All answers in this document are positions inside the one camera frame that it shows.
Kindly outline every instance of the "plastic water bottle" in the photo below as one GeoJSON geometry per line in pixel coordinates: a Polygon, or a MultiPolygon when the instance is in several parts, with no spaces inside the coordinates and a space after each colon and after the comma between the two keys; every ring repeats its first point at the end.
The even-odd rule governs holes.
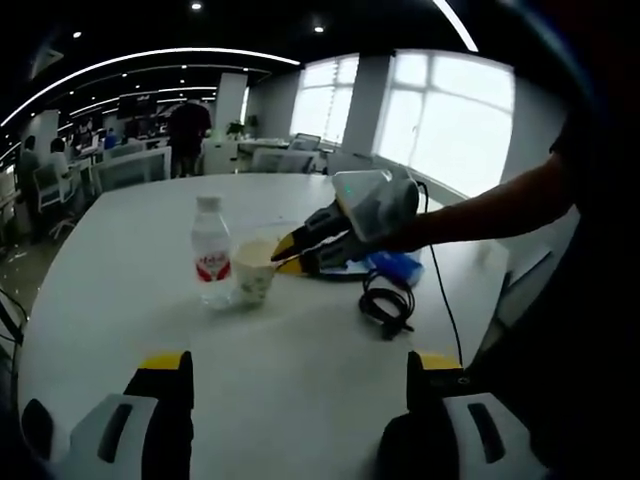
{"type": "Polygon", "coordinates": [[[229,229],[222,218],[222,198],[197,197],[197,212],[191,231],[195,270],[202,302],[220,309],[229,306],[232,292],[229,229]]]}

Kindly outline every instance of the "bottle cap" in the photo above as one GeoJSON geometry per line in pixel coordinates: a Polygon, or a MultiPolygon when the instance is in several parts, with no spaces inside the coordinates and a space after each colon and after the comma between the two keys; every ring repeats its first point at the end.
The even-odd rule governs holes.
{"type": "Polygon", "coordinates": [[[222,204],[220,195],[198,195],[198,210],[201,212],[217,212],[222,204]]]}

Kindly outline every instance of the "paper cup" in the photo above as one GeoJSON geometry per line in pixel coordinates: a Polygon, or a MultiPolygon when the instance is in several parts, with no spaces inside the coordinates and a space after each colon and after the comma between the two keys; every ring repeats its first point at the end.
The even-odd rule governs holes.
{"type": "Polygon", "coordinates": [[[267,240],[242,243],[231,257],[235,294],[242,303],[262,303],[271,288],[275,265],[271,255],[276,244],[267,240]]]}

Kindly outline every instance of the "office desk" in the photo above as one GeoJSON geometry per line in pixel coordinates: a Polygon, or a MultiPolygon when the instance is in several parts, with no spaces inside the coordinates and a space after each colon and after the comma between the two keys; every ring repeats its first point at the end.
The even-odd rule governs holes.
{"type": "MultiPolygon", "coordinates": [[[[189,349],[192,479],[356,478],[387,422],[405,411],[407,351],[456,354],[429,252],[414,289],[416,332],[392,342],[360,316],[360,282],[277,275],[261,308],[206,312],[190,245],[200,193],[224,195],[234,241],[288,232],[334,199],[330,178],[295,174],[195,177],[102,195],[35,301],[20,411],[32,398],[49,410],[59,458],[65,434],[107,394],[122,392],[146,356],[189,349]]],[[[468,365],[495,309],[507,252],[487,241],[436,253],[468,365]]]]}

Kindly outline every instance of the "black ceiling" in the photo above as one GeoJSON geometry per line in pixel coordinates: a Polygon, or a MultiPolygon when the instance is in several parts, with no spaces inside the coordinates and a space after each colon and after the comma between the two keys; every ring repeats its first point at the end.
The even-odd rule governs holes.
{"type": "MultiPolygon", "coordinates": [[[[0,87],[4,119],[26,99],[81,68],[131,53],[174,47],[225,47],[278,55],[303,64],[346,53],[381,53],[396,48],[433,48],[466,52],[463,42],[431,0],[112,0],[16,2],[4,18],[19,35],[5,29],[0,87]],[[314,33],[322,25],[325,32],[314,33]],[[74,39],[72,34],[81,31],[74,39]],[[39,51],[51,48],[63,57],[30,79],[39,51]]],[[[551,90],[570,92],[571,81],[548,47],[510,8],[498,0],[448,0],[476,41],[479,54],[516,67],[551,90]]],[[[43,95],[0,131],[0,152],[15,141],[33,111],[58,108],[64,115],[96,101],[141,90],[214,86],[224,71],[249,68],[249,84],[268,74],[298,68],[257,57],[230,54],[171,54],[128,60],[81,75],[43,95]],[[188,64],[187,70],[179,68],[188,64]]]]}

